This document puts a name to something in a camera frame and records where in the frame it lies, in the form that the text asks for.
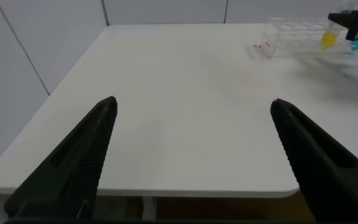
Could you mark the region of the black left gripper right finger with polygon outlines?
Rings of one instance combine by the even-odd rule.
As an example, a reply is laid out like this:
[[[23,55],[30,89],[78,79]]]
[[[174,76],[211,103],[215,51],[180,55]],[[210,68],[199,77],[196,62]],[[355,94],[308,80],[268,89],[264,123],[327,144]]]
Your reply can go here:
[[[358,222],[358,158],[295,105],[276,99],[275,128],[318,222]]]

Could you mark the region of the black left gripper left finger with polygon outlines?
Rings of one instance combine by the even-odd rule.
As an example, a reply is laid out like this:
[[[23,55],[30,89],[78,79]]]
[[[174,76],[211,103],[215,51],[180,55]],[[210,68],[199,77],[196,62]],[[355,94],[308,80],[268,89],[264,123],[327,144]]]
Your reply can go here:
[[[116,116],[115,97],[98,102],[8,198],[8,217],[90,218]]]

